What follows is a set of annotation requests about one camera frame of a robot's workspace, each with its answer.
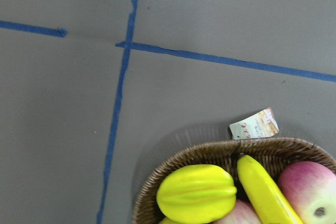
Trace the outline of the brown wicker fruit basket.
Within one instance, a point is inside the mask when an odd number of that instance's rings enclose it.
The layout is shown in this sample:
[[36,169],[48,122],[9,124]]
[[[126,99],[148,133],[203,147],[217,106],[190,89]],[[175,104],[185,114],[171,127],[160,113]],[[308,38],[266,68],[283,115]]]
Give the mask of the brown wicker fruit basket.
[[247,196],[238,180],[236,164],[241,153],[252,156],[267,170],[272,179],[290,164],[300,161],[319,163],[335,172],[335,159],[321,147],[293,137],[249,138],[207,142],[187,147],[162,163],[148,176],[134,201],[132,223],[159,223],[164,215],[156,203],[156,192],[163,179],[186,165],[212,164],[229,172],[237,186],[237,196]]

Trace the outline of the white basket label tag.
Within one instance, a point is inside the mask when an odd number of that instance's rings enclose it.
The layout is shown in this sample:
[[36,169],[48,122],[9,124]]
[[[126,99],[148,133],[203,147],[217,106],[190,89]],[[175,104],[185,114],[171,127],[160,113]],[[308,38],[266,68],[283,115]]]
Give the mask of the white basket label tag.
[[229,129],[234,140],[272,137],[279,133],[279,127],[271,107],[230,124]]

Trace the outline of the yellow star fruit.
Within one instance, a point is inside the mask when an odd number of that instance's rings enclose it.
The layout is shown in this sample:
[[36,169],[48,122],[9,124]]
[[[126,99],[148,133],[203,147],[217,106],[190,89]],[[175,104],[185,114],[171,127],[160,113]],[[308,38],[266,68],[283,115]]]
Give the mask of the yellow star fruit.
[[160,184],[156,202],[161,212],[178,223],[210,223],[230,213],[237,188],[223,168],[188,165],[169,174]]

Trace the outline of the yellow lemon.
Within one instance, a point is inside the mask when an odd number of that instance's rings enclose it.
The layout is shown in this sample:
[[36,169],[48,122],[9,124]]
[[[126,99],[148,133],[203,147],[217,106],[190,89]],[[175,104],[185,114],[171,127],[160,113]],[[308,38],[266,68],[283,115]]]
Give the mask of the yellow lemon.
[[159,222],[159,224],[179,224],[179,223],[174,220],[171,220],[168,217],[165,217]]

